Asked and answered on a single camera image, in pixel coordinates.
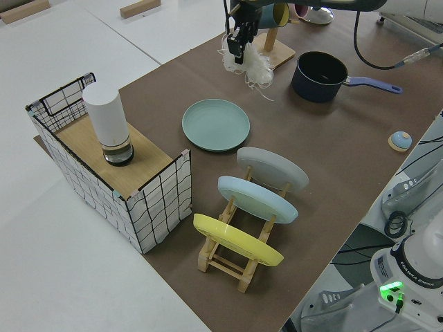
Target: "brown mat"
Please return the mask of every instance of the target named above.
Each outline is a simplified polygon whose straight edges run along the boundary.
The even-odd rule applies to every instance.
[[[191,148],[194,212],[217,217],[226,205],[217,191],[218,177],[243,175],[235,150],[210,153],[185,137],[181,118],[199,100],[220,98],[243,108],[251,121],[244,146],[280,154],[310,178],[303,192],[287,196],[300,213],[298,219],[276,225],[268,241],[284,261],[275,268],[259,266],[246,294],[237,291],[236,279],[219,270],[197,270],[204,237],[193,228],[192,217],[144,256],[212,331],[279,330],[405,159],[406,154],[388,146],[389,135],[404,130],[417,142],[442,108],[441,58],[429,57],[394,71],[371,69],[353,49],[355,14],[334,13],[328,26],[289,24],[279,30],[277,39],[297,54],[263,90],[274,102],[250,90],[243,76],[224,70],[217,53],[221,37],[120,91],[128,122],[164,152],[174,156]],[[361,52],[371,61],[393,64],[426,46],[392,24],[377,26],[377,18],[363,13],[360,25]],[[350,75],[399,85],[404,94],[342,86],[331,102],[303,100],[289,84],[296,58],[310,50],[331,53],[347,65]],[[253,234],[262,227],[240,211],[232,224]],[[165,314],[174,319],[174,313]]]

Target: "white cylinder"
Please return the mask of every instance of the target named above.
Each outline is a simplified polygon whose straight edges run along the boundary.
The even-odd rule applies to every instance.
[[[101,145],[116,147],[129,138],[118,89],[103,82],[94,82],[84,88],[83,100]]]
[[[443,212],[405,242],[405,256],[421,275],[443,278]]]

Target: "purple handle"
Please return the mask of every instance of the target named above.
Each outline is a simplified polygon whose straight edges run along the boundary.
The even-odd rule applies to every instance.
[[[357,86],[357,85],[368,85],[373,88],[378,88],[387,92],[396,93],[397,95],[403,93],[403,89],[400,86],[392,85],[379,80],[374,80],[368,77],[347,77],[346,81],[343,83],[347,86]]]

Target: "cylindrical container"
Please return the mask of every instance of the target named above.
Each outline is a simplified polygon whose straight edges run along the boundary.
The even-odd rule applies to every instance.
[[[275,3],[262,8],[262,17],[258,22],[259,29],[271,29],[286,26],[289,21],[287,3]]]
[[[302,19],[309,12],[309,7],[304,5],[296,5],[294,3],[289,5],[290,19]]]
[[[118,89],[94,82],[84,88],[83,101],[106,161],[115,166],[128,164],[134,148]]]

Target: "green light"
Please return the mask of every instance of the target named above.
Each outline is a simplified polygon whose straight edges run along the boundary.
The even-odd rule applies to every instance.
[[[384,291],[389,291],[390,289],[393,288],[402,288],[402,287],[403,287],[402,282],[392,282],[390,284],[380,286],[380,291],[384,292]]]
[[[382,298],[388,300],[388,295],[390,294],[390,292],[391,291],[396,292],[400,288],[403,288],[402,282],[392,282],[390,284],[380,286],[380,294],[381,294]]]

